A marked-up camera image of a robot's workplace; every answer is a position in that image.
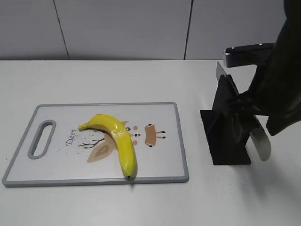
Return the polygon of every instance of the white table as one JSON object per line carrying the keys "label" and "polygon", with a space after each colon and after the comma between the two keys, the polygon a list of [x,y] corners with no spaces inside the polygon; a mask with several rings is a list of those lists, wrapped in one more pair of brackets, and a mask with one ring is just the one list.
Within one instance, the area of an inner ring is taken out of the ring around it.
{"label": "white table", "polygon": [[[301,124],[271,137],[261,162],[213,166],[200,109],[210,109],[216,61],[0,62],[0,174],[39,104],[178,104],[190,180],[183,184],[5,188],[0,225],[301,225]],[[244,91],[254,66],[227,69]],[[265,124],[267,118],[261,117]]]}

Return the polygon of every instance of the cutting board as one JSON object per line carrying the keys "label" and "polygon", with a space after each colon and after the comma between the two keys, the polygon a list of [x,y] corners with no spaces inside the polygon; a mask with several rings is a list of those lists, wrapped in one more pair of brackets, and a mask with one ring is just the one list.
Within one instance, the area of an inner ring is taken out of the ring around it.
{"label": "cutting board", "polygon": [[[78,131],[96,114],[111,115],[131,134],[137,158],[124,178],[116,145],[99,130]],[[44,128],[50,127],[42,144]],[[6,187],[176,183],[189,179],[176,103],[39,105],[2,179]]]}

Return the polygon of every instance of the deer illustration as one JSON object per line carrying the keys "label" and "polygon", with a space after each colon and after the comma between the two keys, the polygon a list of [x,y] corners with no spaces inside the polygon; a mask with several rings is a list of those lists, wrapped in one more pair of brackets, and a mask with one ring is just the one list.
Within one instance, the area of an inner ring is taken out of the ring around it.
{"label": "deer illustration", "polygon": [[155,125],[148,124],[145,127],[145,132],[146,132],[145,144],[148,147],[153,147],[156,145],[156,138],[165,139],[165,137],[157,137],[158,133],[165,133],[165,131],[156,132]]}
{"label": "deer illustration", "polygon": [[[128,121],[123,121],[122,123],[124,125],[126,125]],[[165,137],[157,137],[156,134],[157,133],[165,133],[164,131],[161,132],[156,132],[155,130],[155,126],[152,124],[149,124],[145,127],[145,131],[146,131],[146,139],[145,139],[145,144],[149,147],[153,147],[156,145],[156,138],[165,138]],[[131,134],[129,132],[131,137],[140,137],[141,134],[140,133],[135,133],[135,134]],[[104,159],[106,157],[108,157],[113,150],[117,150],[117,146],[115,144],[114,139],[108,134],[108,133],[104,133],[104,138],[100,139],[100,140],[92,140],[94,143],[93,144],[86,144],[86,143],[82,143],[81,145],[78,146],[82,146],[85,149],[89,149],[89,148],[94,148],[93,151],[91,152],[87,162],[91,163],[91,162],[95,162],[95,161],[99,161],[101,159]],[[133,145],[137,145],[138,141],[134,140],[133,141]]]}

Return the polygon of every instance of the black stand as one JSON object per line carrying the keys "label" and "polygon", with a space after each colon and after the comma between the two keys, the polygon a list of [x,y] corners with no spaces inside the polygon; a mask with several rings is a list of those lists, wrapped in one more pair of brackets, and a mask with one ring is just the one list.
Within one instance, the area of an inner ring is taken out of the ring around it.
{"label": "black stand", "polygon": [[200,111],[214,165],[251,164],[246,151],[252,118],[234,116],[227,101],[238,91],[230,75],[221,75],[212,110]]}

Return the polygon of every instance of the banana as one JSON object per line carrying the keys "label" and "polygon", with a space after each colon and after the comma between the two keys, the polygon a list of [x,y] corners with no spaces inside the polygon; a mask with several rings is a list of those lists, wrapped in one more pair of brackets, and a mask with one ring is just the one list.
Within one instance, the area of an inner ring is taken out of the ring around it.
{"label": "banana", "polygon": [[124,175],[130,178],[136,168],[136,155],[131,136],[118,119],[104,114],[94,116],[89,122],[79,126],[79,131],[94,128],[109,133],[118,148],[119,161]]}

